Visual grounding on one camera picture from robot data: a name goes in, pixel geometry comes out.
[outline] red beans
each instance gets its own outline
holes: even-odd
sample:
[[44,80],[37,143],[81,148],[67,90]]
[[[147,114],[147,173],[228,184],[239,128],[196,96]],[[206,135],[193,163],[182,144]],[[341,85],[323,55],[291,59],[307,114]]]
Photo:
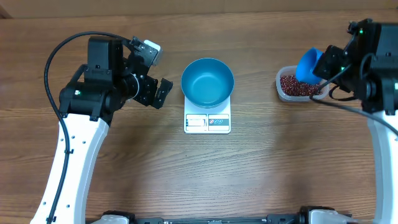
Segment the red beans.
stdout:
[[310,85],[297,81],[295,75],[286,75],[280,78],[280,85],[283,92],[289,96],[309,96],[319,87],[319,84]]

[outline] kitchen scale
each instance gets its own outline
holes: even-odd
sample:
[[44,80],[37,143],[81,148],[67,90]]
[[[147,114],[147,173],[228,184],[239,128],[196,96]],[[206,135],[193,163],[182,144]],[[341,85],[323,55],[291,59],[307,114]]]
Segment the kitchen scale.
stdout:
[[184,131],[187,134],[229,134],[231,132],[231,97],[219,106],[201,108],[185,97]]

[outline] wooden tabletop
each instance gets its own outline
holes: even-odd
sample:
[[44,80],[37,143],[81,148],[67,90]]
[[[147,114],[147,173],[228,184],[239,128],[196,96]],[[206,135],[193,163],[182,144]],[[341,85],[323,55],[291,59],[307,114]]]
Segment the wooden tabletop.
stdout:
[[[156,110],[131,102],[114,115],[96,161],[86,215],[241,217],[324,205],[371,218],[375,178],[366,119],[314,103],[283,103],[275,75],[310,48],[344,47],[348,21],[397,21],[398,12],[269,12],[0,20],[0,220],[28,223],[43,196],[58,124],[43,86],[52,49],[77,32],[150,39],[164,48],[155,78],[174,87]],[[87,37],[50,68],[55,98],[86,63]],[[183,131],[184,68],[202,57],[233,71],[232,132]],[[358,106],[359,102],[349,103]]]

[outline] blue cup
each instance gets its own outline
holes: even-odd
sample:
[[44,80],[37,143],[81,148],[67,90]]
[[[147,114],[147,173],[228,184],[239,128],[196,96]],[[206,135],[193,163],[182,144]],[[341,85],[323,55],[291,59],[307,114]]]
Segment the blue cup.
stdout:
[[232,71],[222,61],[202,58],[192,62],[182,73],[181,89],[194,105],[214,108],[224,102],[235,86]]
[[318,84],[321,81],[321,78],[313,74],[313,70],[322,54],[322,51],[314,47],[304,54],[296,69],[296,79],[298,81],[312,85]]

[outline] container of beans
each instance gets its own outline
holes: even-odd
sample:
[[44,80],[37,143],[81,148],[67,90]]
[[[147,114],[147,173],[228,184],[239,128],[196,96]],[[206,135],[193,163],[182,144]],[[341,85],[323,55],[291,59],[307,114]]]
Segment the container of beans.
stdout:
[[[280,100],[284,102],[308,102],[310,95],[316,91],[326,80],[321,80],[317,85],[309,85],[297,81],[295,77],[297,66],[288,66],[279,70],[276,75],[276,88]],[[323,99],[329,92],[329,85],[324,87],[321,92],[315,93],[314,99]]]

